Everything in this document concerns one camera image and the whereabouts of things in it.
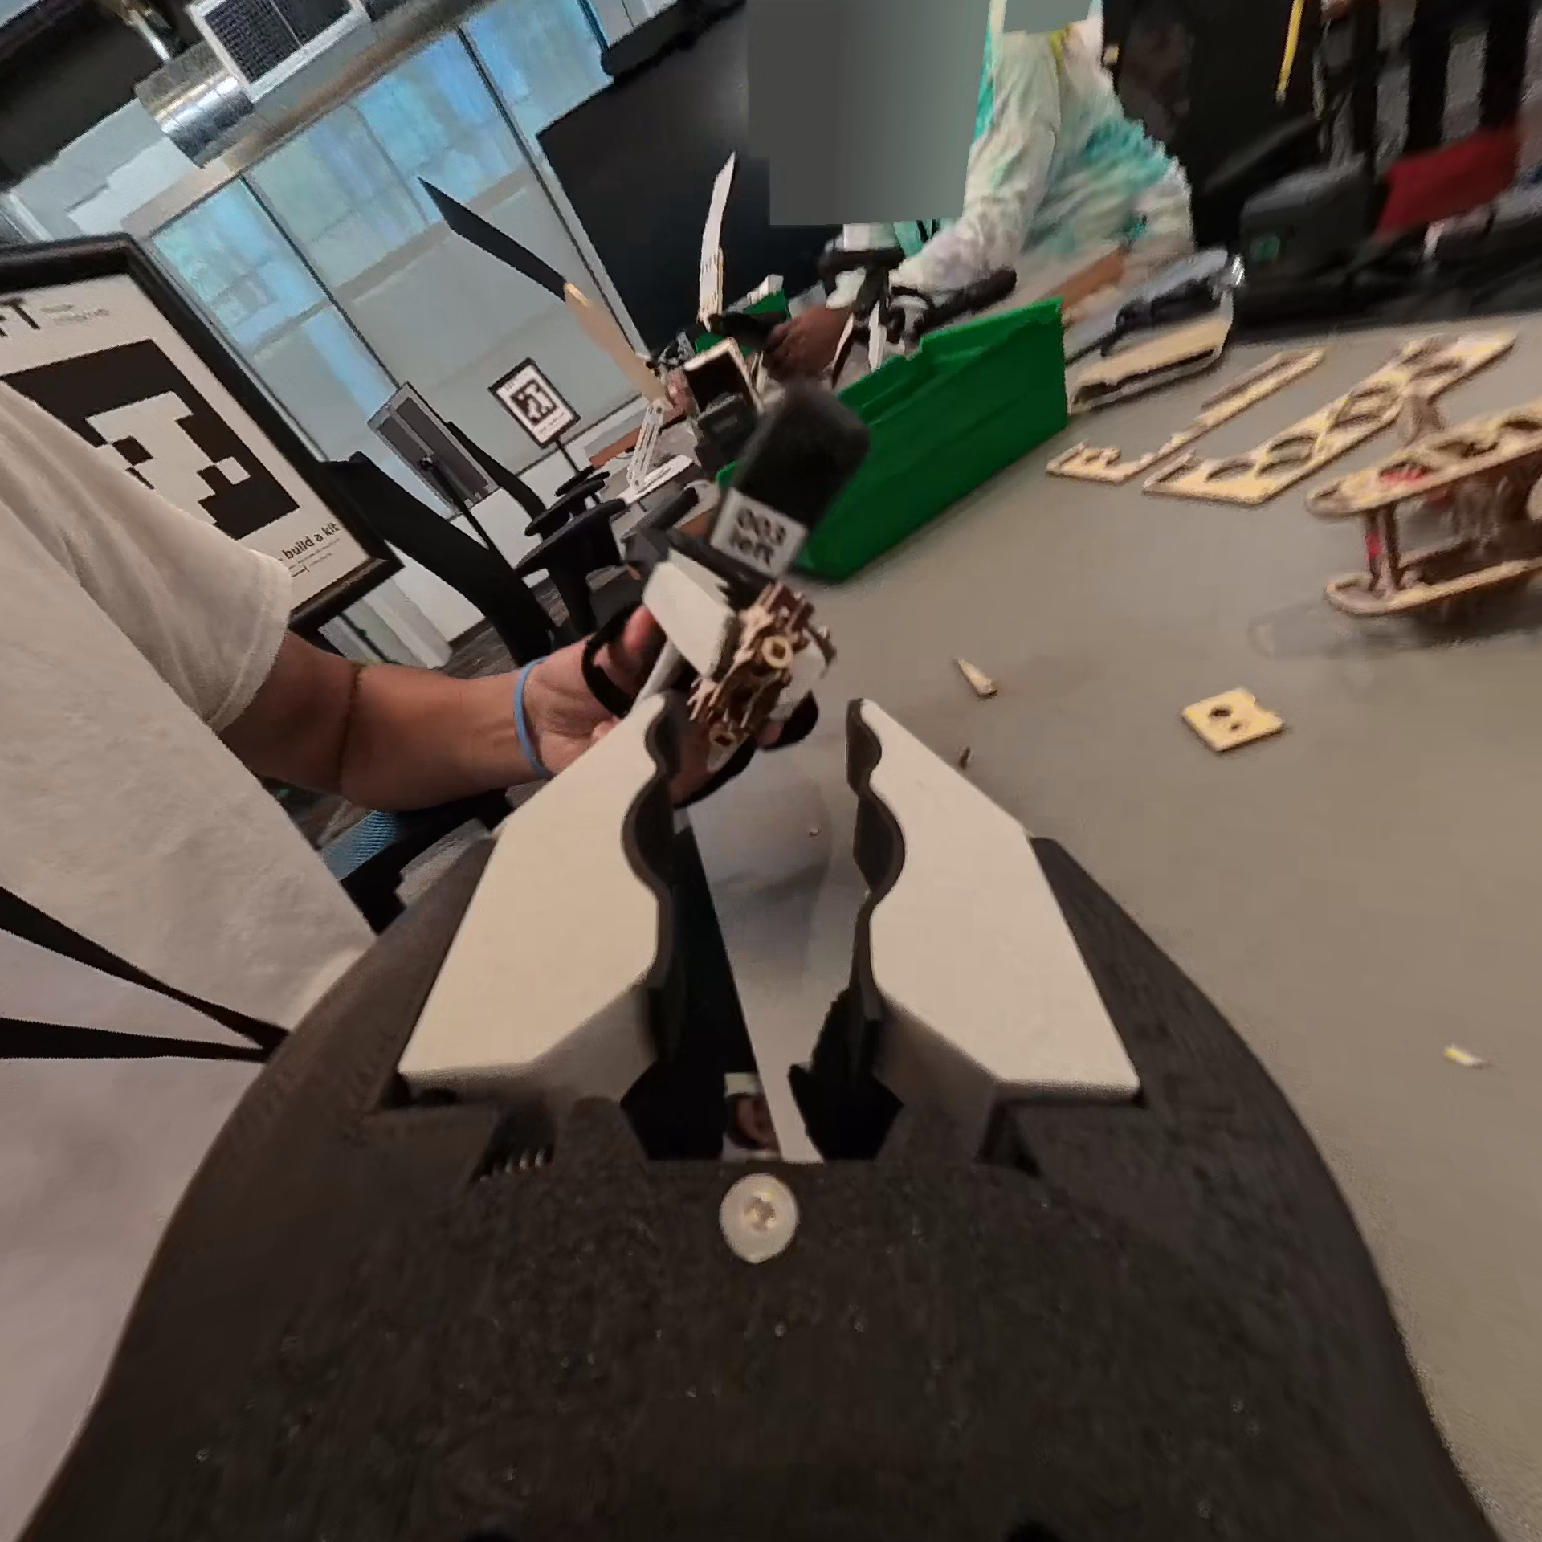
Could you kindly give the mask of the silver air duct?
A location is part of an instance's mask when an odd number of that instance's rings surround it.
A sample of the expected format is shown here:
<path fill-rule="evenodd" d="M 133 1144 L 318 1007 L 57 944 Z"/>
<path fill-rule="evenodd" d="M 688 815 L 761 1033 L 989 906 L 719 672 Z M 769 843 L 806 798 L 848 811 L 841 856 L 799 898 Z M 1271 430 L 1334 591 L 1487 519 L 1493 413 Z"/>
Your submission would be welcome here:
<path fill-rule="evenodd" d="M 284 144 L 453 35 L 488 2 L 189 2 L 196 42 L 136 85 L 195 162 Z"/>

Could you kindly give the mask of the green plastic bin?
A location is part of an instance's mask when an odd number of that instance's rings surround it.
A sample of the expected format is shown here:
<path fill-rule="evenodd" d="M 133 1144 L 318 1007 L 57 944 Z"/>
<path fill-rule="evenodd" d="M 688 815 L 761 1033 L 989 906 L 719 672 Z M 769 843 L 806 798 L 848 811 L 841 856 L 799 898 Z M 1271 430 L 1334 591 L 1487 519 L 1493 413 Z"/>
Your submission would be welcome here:
<path fill-rule="evenodd" d="M 937 330 L 833 396 L 871 452 L 791 565 L 820 582 L 867 569 L 1068 426 L 1063 305 Z"/>

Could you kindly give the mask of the red bag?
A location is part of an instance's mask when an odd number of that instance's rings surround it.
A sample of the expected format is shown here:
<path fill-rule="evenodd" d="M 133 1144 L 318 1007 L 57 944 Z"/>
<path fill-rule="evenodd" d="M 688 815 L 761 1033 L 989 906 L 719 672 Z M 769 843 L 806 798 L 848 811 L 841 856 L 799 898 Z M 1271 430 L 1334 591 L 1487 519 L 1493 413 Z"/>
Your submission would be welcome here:
<path fill-rule="evenodd" d="M 1377 240 L 1465 216 L 1498 200 L 1518 167 L 1518 129 L 1478 129 L 1430 152 L 1402 154 L 1383 177 Z"/>

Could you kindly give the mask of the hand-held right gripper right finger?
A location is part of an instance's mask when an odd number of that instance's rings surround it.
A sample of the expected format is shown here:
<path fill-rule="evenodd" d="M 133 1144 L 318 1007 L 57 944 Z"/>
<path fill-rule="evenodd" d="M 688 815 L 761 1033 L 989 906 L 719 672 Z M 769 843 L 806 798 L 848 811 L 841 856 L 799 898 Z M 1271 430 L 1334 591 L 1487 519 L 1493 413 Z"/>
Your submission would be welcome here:
<path fill-rule="evenodd" d="M 1141 1075 L 1025 827 L 867 698 L 848 782 L 858 1064 L 966 1140 L 1018 1105 L 1132 1106 Z"/>

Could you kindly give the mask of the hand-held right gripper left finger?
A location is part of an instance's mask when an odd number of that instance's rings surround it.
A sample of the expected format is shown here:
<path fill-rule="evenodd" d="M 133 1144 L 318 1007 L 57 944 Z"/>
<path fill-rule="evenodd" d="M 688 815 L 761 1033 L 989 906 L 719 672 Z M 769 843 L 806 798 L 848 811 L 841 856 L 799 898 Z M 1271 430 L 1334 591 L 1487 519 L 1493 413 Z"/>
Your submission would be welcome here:
<path fill-rule="evenodd" d="M 638 702 L 503 824 L 402 1051 L 412 1091 L 621 1102 L 665 1055 L 677 718 Z"/>

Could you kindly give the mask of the grey flat device on stand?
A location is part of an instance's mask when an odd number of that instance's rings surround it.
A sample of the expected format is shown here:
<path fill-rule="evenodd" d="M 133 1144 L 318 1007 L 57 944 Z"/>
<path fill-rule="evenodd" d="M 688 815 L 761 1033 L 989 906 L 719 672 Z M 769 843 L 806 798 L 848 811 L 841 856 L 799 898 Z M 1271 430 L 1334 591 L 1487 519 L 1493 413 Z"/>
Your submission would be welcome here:
<path fill-rule="evenodd" d="M 412 382 L 402 382 L 370 418 L 370 430 L 453 510 L 474 510 L 497 493 L 490 470 Z"/>

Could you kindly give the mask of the tan cardboard sheet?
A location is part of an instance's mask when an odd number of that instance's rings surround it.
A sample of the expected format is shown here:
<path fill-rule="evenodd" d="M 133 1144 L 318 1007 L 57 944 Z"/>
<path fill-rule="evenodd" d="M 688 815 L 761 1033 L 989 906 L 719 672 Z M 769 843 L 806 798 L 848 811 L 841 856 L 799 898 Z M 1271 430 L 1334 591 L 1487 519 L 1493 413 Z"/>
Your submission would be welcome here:
<path fill-rule="evenodd" d="M 1070 418 L 1206 376 L 1224 356 L 1229 330 L 1229 309 L 1216 306 L 1199 321 L 1119 342 L 1110 355 L 1070 365 L 1064 377 Z"/>

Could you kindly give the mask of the framed black white marker poster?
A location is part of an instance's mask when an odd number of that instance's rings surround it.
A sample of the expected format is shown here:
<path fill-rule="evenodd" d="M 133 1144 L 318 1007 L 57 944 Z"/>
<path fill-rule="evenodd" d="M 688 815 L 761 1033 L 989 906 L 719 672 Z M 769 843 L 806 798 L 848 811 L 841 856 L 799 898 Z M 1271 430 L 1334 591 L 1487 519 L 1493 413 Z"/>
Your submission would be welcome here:
<path fill-rule="evenodd" d="M 402 569 L 130 237 L 2 246 L 2 382 L 176 510 L 277 558 L 302 632 Z"/>

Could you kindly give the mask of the black office chair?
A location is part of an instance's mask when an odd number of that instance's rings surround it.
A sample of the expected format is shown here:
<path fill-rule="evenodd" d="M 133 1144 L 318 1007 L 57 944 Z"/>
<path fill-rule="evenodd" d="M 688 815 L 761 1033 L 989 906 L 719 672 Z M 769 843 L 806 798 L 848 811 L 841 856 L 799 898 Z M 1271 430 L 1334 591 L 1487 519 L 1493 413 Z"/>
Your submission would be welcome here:
<path fill-rule="evenodd" d="M 320 478 L 390 548 L 469 600 L 517 664 L 596 632 L 589 578 L 623 565 L 612 531 L 618 502 L 573 515 L 511 565 L 497 548 L 465 535 L 362 453 L 322 461 Z"/>

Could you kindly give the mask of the small marker sign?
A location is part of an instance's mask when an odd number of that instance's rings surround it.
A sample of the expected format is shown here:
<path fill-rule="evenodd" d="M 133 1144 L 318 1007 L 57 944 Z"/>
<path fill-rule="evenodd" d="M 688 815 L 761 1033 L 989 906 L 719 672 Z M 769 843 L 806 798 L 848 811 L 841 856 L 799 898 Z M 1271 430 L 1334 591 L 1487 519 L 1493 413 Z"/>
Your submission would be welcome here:
<path fill-rule="evenodd" d="M 488 385 L 511 422 L 541 449 L 553 449 L 581 426 L 581 415 L 553 385 L 542 367 L 528 356 Z"/>

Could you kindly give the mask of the square wooden plate with holes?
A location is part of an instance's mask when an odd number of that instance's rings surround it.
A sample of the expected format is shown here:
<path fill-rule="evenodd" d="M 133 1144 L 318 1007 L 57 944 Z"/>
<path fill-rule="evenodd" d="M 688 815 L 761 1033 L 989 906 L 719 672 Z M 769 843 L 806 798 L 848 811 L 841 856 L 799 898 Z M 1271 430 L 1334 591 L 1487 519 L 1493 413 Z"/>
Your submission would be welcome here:
<path fill-rule="evenodd" d="M 1255 696 L 1244 688 L 1233 688 L 1191 702 L 1179 710 L 1179 718 L 1215 756 L 1224 756 L 1285 733 L 1283 718 L 1265 708 Z"/>

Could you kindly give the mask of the wooden part sheet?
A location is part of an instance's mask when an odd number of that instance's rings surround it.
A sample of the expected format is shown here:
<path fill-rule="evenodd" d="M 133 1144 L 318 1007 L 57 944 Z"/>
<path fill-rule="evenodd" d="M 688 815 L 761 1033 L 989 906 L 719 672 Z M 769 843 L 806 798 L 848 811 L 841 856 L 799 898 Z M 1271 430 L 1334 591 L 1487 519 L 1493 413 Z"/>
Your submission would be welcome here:
<path fill-rule="evenodd" d="M 1436 399 L 1514 352 L 1516 330 L 1426 333 L 1322 409 L 1236 453 L 1185 453 L 1147 478 L 1148 497 L 1262 507 L 1388 432 L 1410 396 Z"/>
<path fill-rule="evenodd" d="M 1175 456 L 1183 456 L 1195 440 L 1254 409 L 1254 403 L 1301 381 L 1301 376 L 1310 373 L 1325 360 L 1325 355 L 1326 348 L 1317 347 L 1266 356 L 1262 365 L 1237 376 L 1215 396 L 1209 396 L 1202 413 L 1183 430 L 1169 436 L 1148 453 L 1127 456 L 1119 449 L 1095 449 L 1084 440 L 1053 456 L 1046 464 L 1046 473 L 1053 478 L 1085 481 L 1095 486 L 1127 486 L 1131 481 L 1153 473 Z"/>

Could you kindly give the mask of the person's left forearm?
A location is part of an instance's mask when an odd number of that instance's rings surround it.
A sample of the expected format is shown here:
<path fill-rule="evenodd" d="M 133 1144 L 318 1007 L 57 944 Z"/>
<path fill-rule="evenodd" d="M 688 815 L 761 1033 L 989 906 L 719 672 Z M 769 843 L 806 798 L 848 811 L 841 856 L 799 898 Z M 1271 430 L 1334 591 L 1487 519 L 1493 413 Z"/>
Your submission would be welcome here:
<path fill-rule="evenodd" d="M 256 777 L 382 814 L 537 778 L 514 722 L 514 677 L 358 667 L 285 634 L 221 743 Z"/>

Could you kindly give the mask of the wooden biplane model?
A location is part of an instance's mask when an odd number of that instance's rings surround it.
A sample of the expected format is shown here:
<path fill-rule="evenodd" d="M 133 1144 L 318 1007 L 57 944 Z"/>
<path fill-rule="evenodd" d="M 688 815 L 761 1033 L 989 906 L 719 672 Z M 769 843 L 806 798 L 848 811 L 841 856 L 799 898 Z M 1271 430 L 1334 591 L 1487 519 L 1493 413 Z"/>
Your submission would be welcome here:
<path fill-rule="evenodd" d="M 1417 407 L 1421 436 L 1305 498 L 1359 525 L 1364 569 L 1325 587 L 1347 617 L 1453 612 L 1539 580 L 1539 399 L 1456 426 Z"/>

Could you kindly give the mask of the person's white shirt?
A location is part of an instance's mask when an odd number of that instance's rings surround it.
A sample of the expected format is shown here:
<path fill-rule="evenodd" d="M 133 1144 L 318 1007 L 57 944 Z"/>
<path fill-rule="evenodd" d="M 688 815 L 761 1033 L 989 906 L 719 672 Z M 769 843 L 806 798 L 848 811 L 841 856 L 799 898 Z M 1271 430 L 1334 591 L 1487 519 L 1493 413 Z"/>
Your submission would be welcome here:
<path fill-rule="evenodd" d="M 172 1055 L 2 1059 L 2 1539 L 103 1384 L 172 1210 L 256 1068 L 373 929 L 221 743 L 292 578 L 2 389 L 2 890 L 128 969 L 2 937 L 2 1017 Z"/>

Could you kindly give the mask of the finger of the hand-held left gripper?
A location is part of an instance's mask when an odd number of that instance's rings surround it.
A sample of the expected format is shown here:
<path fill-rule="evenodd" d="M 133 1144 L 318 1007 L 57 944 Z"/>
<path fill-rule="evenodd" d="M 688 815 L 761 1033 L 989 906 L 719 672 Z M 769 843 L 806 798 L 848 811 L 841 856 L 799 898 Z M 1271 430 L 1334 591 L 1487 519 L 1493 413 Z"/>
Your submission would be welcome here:
<path fill-rule="evenodd" d="M 669 689 L 685 664 L 698 679 L 716 679 L 739 645 L 739 612 L 724 582 L 694 561 L 660 561 L 651 569 L 642 607 L 665 645 L 642 689 Z"/>
<path fill-rule="evenodd" d="M 785 723 L 833 662 L 819 624 L 769 624 L 757 634 L 757 726 Z"/>

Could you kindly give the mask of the wooden radial engine model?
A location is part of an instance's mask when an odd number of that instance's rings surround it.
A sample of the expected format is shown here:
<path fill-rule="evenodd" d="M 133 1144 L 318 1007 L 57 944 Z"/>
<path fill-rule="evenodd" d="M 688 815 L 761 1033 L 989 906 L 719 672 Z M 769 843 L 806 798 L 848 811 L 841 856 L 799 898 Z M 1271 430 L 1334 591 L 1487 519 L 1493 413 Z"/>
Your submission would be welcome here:
<path fill-rule="evenodd" d="M 743 743 L 757 743 L 761 735 L 769 733 L 769 726 L 757 726 L 757 634 L 769 624 L 819 624 L 813 600 L 786 582 L 771 582 L 764 587 L 761 595 L 739 612 L 739 645 L 735 658 L 716 679 L 698 679 L 693 688 L 690 718 L 693 723 L 702 723 L 707 744 L 719 756 L 736 751 Z"/>

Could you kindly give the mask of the grey desk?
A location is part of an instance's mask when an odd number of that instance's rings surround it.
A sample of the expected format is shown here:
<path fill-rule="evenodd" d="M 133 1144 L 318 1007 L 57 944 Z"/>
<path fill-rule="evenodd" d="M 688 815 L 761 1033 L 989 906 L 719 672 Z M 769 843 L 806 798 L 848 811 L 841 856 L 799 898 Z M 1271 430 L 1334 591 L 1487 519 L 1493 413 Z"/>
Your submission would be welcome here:
<path fill-rule="evenodd" d="M 1044 473 L 1141 453 L 1279 342 L 1093 415 L 859 578 L 819 733 L 690 818 L 789 1160 L 785 1073 L 845 983 L 845 706 L 872 698 L 1052 836 L 1226 1016 L 1351 1201 L 1460 1469 L 1539 1539 L 1539 587 L 1473 629 L 1339 617 L 1359 531 L 1303 490 L 1229 510 Z M 954 668 L 997 681 L 979 700 Z M 1244 688 L 1285 733 L 1215 756 Z M 1487 1059 L 1464 1070 L 1444 1046 Z"/>

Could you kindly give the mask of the person's left hand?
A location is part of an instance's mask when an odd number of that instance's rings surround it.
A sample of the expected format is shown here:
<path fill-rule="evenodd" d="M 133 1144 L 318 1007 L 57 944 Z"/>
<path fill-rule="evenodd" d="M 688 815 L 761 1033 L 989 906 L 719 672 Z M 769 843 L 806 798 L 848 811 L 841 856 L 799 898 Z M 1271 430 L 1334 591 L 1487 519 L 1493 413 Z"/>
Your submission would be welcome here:
<path fill-rule="evenodd" d="M 530 718 L 553 773 L 566 771 L 630 713 L 663 645 L 646 607 L 631 607 L 545 658 L 530 681 Z"/>

